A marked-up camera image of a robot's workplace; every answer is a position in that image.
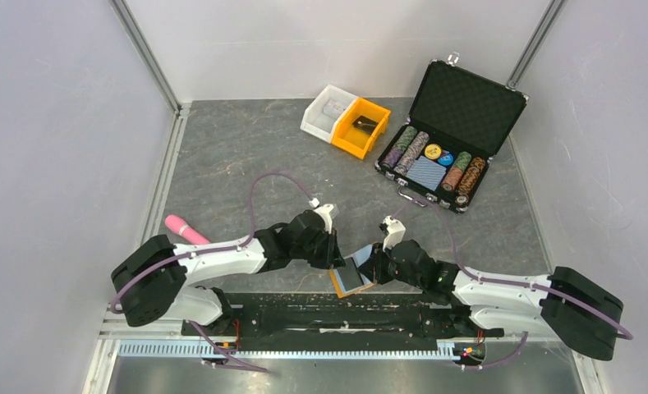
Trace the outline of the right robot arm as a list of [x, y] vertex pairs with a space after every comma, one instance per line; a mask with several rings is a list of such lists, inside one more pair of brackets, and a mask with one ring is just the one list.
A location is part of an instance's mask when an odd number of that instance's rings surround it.
[[449, 305], [449, 322], [461, 335], [476, 329], [555, 336], [571, 350], [610, 361], [617, 340], [631, 340], [621, 324], [623, 302], [578, 271], [551, 274], [484, 273], [432, 259], [414, 240], [391, 248], [373, 245], [358, 267], [377, 284], [398, 281], [420, 290], [437, 305]]

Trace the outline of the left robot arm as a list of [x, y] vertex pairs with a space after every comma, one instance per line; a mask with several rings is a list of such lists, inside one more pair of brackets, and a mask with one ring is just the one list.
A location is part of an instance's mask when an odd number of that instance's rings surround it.
[[325, 204], [241, 239], [210, 245], [173, 244], [167, 236], [151, 237], [111, 274], [117, 292], [111, 310], [128, 326], [148, 325], [160, 318], [190, 320], [213, 334], [233, 324], [225, 295], [199, 284], [232, 274], [279, 270], [293, 260], [329, 270], [344, 266], [333, 219], [334, 204]]

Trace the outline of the yellow leather card holder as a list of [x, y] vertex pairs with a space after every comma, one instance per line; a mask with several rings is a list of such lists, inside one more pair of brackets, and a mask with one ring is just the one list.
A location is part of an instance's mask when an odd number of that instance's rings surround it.
[[376, 283], [359, 272], [371, 256], [373, 245], [367, 245], [344, 258], [344, 266], [329, 271], [333, 288], [339, 299], [370, 289]]

